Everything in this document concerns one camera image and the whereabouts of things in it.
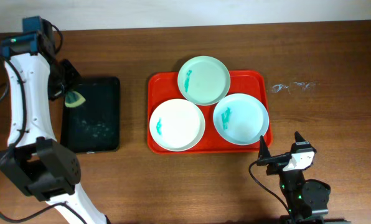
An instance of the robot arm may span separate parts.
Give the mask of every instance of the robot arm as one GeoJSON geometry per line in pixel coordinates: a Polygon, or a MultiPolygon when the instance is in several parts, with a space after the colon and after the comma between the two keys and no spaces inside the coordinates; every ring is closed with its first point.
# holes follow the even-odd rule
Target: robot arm
{"type": "MultiPolygon", "coordinates": [[[[0,46],[11,88],[12,119],[7,144],[11,145],[21,137],[19,130],[24,113],[26,128],[13,153],[0,164],[0,169],[26,196],[33,195],[49,205],[65,203],[88,224],[110,223],[83,190],[76,155],[56,142],[51,126],[48,100],[64,95],[80,76],[68,60],[56,61],[50,22],[31,17],[22,23],[24,33],[4,39],[0,46]],[[19,82],[24,87],[24,99],[19,82]]],[[[5,153],[0,152],[0,159],[5,153]]],[[[56,206],[56,209],[69,223],[84,223],[65,207],[56,206]]]]}

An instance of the green sponge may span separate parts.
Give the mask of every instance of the green sponge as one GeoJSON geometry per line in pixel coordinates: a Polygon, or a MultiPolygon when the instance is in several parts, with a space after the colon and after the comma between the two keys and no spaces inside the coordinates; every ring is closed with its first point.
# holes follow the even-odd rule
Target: green sponge
{"type": "Polygon", "coordinates": [[[82,105],[86,99],[77,91],[69,91],[65,95],[65,106],[68,108],[75,108],[82,105]]]}

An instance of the white wall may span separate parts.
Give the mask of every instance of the white wall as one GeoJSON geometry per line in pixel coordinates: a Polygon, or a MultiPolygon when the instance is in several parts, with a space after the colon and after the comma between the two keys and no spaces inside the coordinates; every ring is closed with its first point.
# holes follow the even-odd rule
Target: white wall
{"type": "Polygon", "coordinates": [[[0,32],[40,15],[62,30],[371,19],[371,0],[0,0],[0,32]]]}

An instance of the wooden table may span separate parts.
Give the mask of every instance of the wooden table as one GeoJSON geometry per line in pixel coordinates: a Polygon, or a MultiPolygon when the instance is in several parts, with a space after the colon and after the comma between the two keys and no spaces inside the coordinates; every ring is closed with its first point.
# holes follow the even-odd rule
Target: wooden table
{"type": "MultiPolygon", "coordinates": [[[[286,214],[248,175],[257,153],[159,156],[148,149],[148,78],[178,71],[196,55],[216,57],[229,69],[259,71],[268,90],[272,155],[288,151],[299,131],[318,150],[305,177],[332,187],[327,218],[371,223],[371,21],[63,34],[59,59],[69,58],[85,77],[121,80],[120,150],[78,156],[83,188],[113,223],[254,222],[286,214]]],[[[51,103],[50,111],[60,136],[62,100],[51,103]]],[[[6,99],[0,105],[0,150],[9,125],[6,99]]],[[[281,193],[278,176],[267,177],[263,167],[253,171],[281,193]]],[[[7,216],[22,218],[45,206],[0,173],[0,209],[7,216]]],[[[65,220],[49,211],[29,223],[65,220]]]]}

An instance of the plate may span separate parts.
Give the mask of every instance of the plate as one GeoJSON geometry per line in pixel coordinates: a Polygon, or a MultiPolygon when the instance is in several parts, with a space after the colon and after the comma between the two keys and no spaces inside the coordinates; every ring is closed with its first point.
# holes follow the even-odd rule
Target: plate
{"type": "Polygon", "coordinates": [[[149,131],[164,149],[181,152],[200,141],[205,132],[205,118],[201,110],[187,100],[167,100],[152,113],[149,131]]]}
{"type": "Polygon", "coordinates": [[[198,56],[181,67],[177,84],[187,100],[197,105],[212,105],[228,93],[230,72],[216,58],[198,56]]]}
{"type": "Polygon", "coordinates": [[[241,146],[259,141],[269,125],[265,106],[255,97],[243,93],[228,95],[220,100],[213,119],[221,137],[241,146]]]}

